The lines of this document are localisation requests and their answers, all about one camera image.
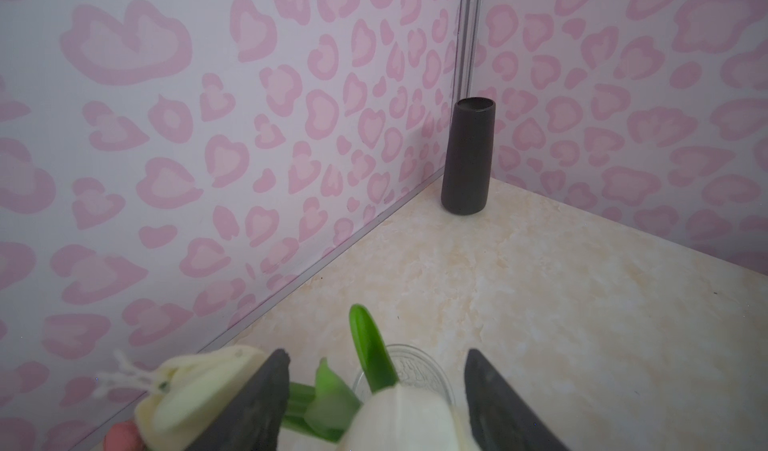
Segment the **pink tulip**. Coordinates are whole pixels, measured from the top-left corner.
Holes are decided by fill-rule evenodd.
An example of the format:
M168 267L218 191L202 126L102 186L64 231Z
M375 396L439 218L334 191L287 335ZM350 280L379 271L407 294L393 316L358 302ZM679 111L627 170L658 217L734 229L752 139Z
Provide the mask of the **pink tulip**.
M102 441L104 451L144 451L145 443L133 421L113 425Z

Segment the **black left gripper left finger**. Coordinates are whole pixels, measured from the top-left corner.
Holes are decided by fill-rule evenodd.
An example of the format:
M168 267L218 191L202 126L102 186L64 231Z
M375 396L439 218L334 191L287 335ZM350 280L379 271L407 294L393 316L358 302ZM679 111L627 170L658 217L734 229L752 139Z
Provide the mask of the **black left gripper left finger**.
M272 352L190 451L275 451L289 399L288 353Z

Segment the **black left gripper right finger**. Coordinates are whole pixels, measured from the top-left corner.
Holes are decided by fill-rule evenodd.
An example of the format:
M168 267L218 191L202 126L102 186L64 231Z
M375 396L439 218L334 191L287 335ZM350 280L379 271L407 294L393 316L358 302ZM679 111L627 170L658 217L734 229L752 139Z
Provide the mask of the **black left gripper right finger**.
M472 435L481 450L569 450L478 349L468 351L464 383Z

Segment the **clear glass vase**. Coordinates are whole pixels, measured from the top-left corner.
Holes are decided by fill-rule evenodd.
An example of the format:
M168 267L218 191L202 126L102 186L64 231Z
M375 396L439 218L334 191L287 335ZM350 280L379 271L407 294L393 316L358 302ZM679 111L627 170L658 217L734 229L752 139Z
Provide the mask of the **clear glass vase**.
M432 391L444 398L450 405L455 403L454 393L449 380L439 364L424 351L410 345L387 345L389 364L380 357L375 348L370 357L366 347L355 345L358 358L361 358L359 371L352 386L352 391L361 400L366 401L374 391L397 381L404 386Z

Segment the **cream white tulip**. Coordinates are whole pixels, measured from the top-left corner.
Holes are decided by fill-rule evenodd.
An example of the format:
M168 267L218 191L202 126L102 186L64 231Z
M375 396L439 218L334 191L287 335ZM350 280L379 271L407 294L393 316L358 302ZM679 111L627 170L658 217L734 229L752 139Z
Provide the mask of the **cream white tulip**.
M134 417L127 421L137 425L145 450L183 450L254 376L268 354L252 346L233 345L176 356L152 371L133 364L120 350L114 357L117 370L97 374L94 394L103 397L123 388L143 393ZM314 385L289 383L281 427L336 443L361 406L351 388L322 359Z

